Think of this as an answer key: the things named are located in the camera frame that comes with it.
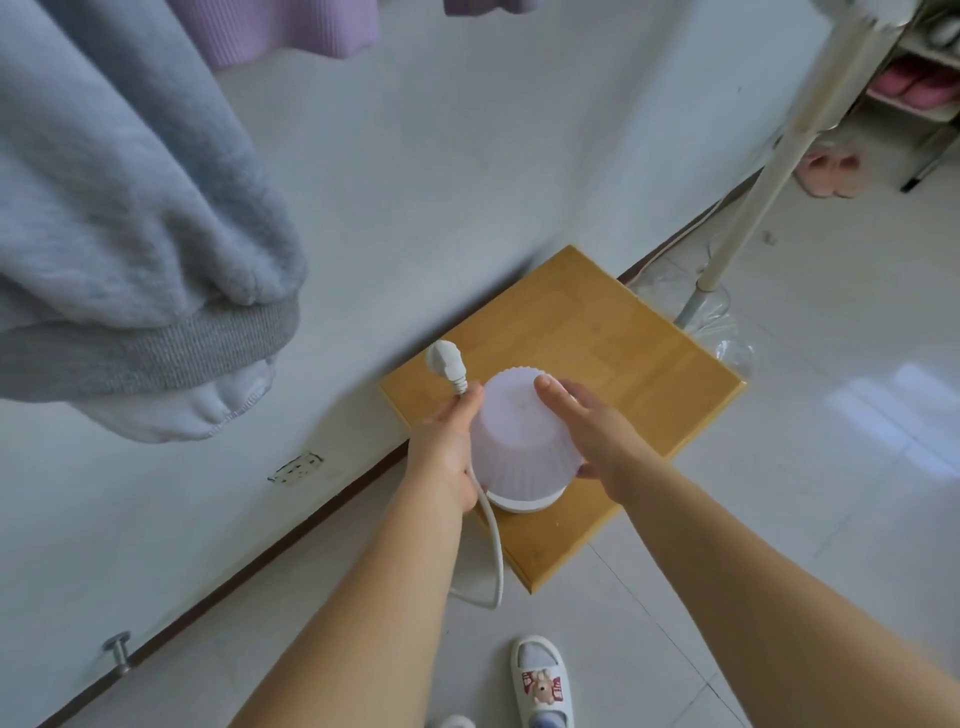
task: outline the electrical socket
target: electrical socket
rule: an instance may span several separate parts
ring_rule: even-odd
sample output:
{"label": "electrical socket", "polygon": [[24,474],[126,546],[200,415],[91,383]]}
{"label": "electrical socket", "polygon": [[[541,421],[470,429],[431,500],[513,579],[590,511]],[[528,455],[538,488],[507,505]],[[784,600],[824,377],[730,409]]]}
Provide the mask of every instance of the electrical socket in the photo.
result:
{"label": "electrical socket", "polygon": [[324,459],[316,452],[305,452],[278,469],[267,480],[282,485],[293,485],[315,473],[323,463]]}

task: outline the hand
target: hand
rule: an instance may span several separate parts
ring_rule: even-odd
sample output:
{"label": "hand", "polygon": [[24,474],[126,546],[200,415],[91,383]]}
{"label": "hand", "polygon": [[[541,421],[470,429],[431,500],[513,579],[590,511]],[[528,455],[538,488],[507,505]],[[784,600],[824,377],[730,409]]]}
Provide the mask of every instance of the hand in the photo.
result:
{"label": "hand", "polygon": [[406,479],[452,494],[464,513],[477,503],[467,468],[470,423],[481,404],[483,387],[472,382],[463,395],[445,401],[432,417],[414,428],[407,449]]}
{"label": "hand", "polygon": [[618,491],[618,484],[625,479],[616,477],[616,474],[627,463],[639,462],[651,468],[670,467],[637,434],[626,417],[603,403],[583,384],[540,375],[534,380],[534,387],[540,400],[570,430],[573,444],[587,460],[577,475],[600,478],[611,500],[623,502],[626,494]]}

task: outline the transparent plastic bag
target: transparent plastic bag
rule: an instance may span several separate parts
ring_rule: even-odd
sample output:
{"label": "transparent plastic bag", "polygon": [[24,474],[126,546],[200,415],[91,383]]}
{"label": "transparent plastic bag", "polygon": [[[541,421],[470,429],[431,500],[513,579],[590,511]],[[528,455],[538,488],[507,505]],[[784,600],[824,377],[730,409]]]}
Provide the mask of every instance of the transparent plastic bag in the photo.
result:
{"label": "transparent plastic bag", "polygon": [[[642,301],[673,321],[696,287],[696,279],[666,257],[655,260],[628,287]],[[709,294],[686,333],[744,380],[754,373],[754,350],[743,339],[730,312],[730,294],[719,286]]]}

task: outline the baseboard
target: baseboard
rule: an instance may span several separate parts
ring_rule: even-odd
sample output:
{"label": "baseboard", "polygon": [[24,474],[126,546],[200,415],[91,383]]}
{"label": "baseboard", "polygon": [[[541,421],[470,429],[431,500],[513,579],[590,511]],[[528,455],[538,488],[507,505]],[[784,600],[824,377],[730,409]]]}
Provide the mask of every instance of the baseboard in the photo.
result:
{"label": "baseboard", "polygon": [[[716,210],[712,210],[711,206],[701,212],[683,228],[671,235],[667,240],[664,240],[662,243],[660,243],[648,255],[632,265],[620,276],[617,276],[617,280],[624,284],[629,283],[651,260],[657,258],[658,256],[662,255],[663,252],[676,245],[681,239],[683,239],[687,231],[689,231],[695,225],[698,225],[706,216],[710,215],[711,212],[719,212],[721,209],[730,205],[746,194],[747,191],[754,185],[757,175],[759,175],[759,172],[756,172],[744,182],[741,182],[737,187],[732,189],[727,194],[723,201],[721,201],[720,205],[717,206]],[[165,644],[173,640],[180,632],[185,630],[187,627],[197,621],[197,619],[209,612],[214,606],[216,606],[216,604],[233,594],[233,592],[236,591],[241,585],[251,579],[254,574],[274,561],[277,556],[282,554],[293,544],[306,536],[318,525],[326,521],[326,519],[340,510],[352,498],[362,493],[368,485],[373,483],[378,477],[403,460],[406,454],[406,443],[403,443],[391,451],[376,465],[350,483],[339,494],[331,498],[314,513],[310,514],[305,521],[295,526],[276,543],[274,543],[272,546],[269,546],[266,550],[250,561],[245,567],[235,573],[231,578],[214,589],[209,595],[205,596],[178,618],[174,619],[174,621],[172,621],[168,626],[161,629],[157,634],[146,641],[131,655],[131,664],[136,667],[137,665],[143,663],[144,660],[157,652]],[[56,713],[40,723],[38,728],[59,728],[63,723],[79,713],[84,707],[106,692],[114,683],[119,680],[120,677],[113,672],[105,675],[93,683],[93,685],[91,685],[89,688],[74,697]]]}

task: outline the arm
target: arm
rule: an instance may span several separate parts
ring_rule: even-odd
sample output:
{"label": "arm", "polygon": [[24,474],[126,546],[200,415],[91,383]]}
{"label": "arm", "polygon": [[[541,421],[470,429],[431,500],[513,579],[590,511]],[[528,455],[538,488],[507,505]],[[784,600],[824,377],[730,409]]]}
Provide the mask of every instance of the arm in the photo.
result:
{"label": "arm", "polygon": [[584,475],[627,511],[757,728],[960,726],[957,683],[758,538],[619,412],[575,382],[540,377],[537,389],[589,462]]}
{"label": "arm", "polygon": [[373,540],[231,728],[423,725],[463,514],[477,498],[466,468],[482,400],[471,385],[414,431]]}

